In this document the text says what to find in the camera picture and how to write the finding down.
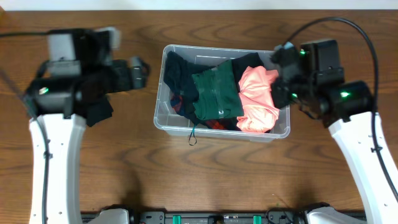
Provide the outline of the salmon pink garment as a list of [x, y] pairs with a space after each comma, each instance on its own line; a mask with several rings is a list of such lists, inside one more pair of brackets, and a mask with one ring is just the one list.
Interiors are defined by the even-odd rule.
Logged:
[[279, 118], [274, 106], [271, 84], [278, 78], [277, 70], [263, 66], [247, 67], [239, 81], [239, 97], [244, 115], [237, 117], [237, 127], [247, 133], [266, 133]]

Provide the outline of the dark navy garment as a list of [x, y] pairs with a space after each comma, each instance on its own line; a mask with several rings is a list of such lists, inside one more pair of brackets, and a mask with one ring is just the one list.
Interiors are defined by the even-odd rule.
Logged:
[[211, 68], [208, 65], [197, 65], [188, 62], [173, 51], [167, 54], [164, 83], [167, 84], [173, 93], [170, 105], [177, 114], [189, 119], [194, 125], [200, 124], [201, 120], [195, 115], [193, 106], [193, 103], [198, 100], [198, 90], [192, 75]]

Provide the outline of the black garment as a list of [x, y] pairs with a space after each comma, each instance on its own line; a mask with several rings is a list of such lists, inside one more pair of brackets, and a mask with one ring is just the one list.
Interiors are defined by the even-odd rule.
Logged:
[[248, 67], [255, 68], [258, 66], [264, 66], [264, 63], [258, 53], [250, 53], [242, 57], [232, 59], [231, 64], [234, 75], [234, 82], [238, 92], [240, 92], [239, 81], [242, 78], [242, 75], [246, 71], [246, 69]]
[[94, 126], [105, 119], [112, 117], [113, 107], [111, 106], [108, 97], [104, 96], [97, 102], [90, 104], [86, 111], [86, 125]]

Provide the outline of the dark green garment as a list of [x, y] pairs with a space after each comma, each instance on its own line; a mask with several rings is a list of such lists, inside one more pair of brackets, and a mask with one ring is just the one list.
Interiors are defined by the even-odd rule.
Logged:
[[[197, 118], [230, 119], [236, 126], [235, 130], [222, 131], [239, 131], [237, 117], [243, 115], [243, 106], [234, 82], [231, 60], [193, 74], [192, 78], [198, 90], [198, 100], [193, 103]], [[193, 124], [191, 138], [195, 137], [195, 128], [199, 125]]]

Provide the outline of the red navy plaid shirt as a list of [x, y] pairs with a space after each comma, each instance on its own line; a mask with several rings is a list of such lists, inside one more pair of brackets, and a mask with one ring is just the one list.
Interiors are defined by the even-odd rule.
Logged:
[[202, 124], [209, 129], [221, 130], [235, 130], [236, 128], [230, 119], [198, 119], [193, 102], [182, 95], [173, 94], [170, 99], [170, 105], [178, 115], [189, 119], [194, 125]]

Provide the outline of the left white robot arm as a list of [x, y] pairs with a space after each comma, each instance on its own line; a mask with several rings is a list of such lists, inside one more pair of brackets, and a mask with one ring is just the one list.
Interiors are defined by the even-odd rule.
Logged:
[[24, 102], [34, 152], [31, 223], [81, 223], [80, 148], [86, 128], [113, 115], [108, 96], [144, 88], [150, 67], [139, 57], [113, 59], [120, 33], [59, 29], [46, 33], [49, 59]]

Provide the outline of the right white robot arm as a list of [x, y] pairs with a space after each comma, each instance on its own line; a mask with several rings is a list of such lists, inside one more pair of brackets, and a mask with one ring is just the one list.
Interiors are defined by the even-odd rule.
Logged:
[[335, 40], [296, 49], [290, 42], [270, 57], [279, 77], [271, 85], [278, 109], [296, 104], [319, 120], [342, 151], [358, 188], [368, 223], [397, 223], [397, 167], [389, 152], [376, 99], [363, 81], [346, 82]]

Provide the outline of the clear plastic storage container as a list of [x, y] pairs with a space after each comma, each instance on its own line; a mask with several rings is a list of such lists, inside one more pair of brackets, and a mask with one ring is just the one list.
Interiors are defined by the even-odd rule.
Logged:
[[189, 119], [178, 115], [170, 104], [172, 92], [164, 83], [165, 61], [169, 52], [175, 52], [189, 62], [209, 66], [215, 66], [226, 60], [235, 59], [246, 54], [256, 52], [259, 54], [259, 57], [263, 61], [266, 69], [277, 69], [277, 65], [274, 65], [270, 61], [270, 56], [273, 53], [271, 50], [226, 49], [177, 44], [167, 45], [162, 52], [162, 65], [160, 69], [159, 85], [154, 111], [154, 125], [156, 128], [161, 129], [172, 136], [188, 137], [189, 135], [194, 134], [196, 137], [229, 138], [253, 142], [271, 142], [275, 139], [286, 138], [289, 135], [291, 127], [290, 108], [288, 106], [280, 110], [279, 118], [274, 127], [268, 133], [263, 134], [208, 129], [201, 124], [195, 126]]

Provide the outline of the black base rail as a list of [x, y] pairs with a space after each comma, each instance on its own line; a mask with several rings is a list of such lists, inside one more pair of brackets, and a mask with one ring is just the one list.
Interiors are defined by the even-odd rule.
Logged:
[[165, 210], [135, 212], [125, 205], [111, 205], [101, 212], [83, 213], [83, 223], [130, 224], [290, 224], [290, 223], [366, 223], [364, 213], [341, 213], [325, 202], [303, 210], [274, 207], [257, 213], [189, 213]]

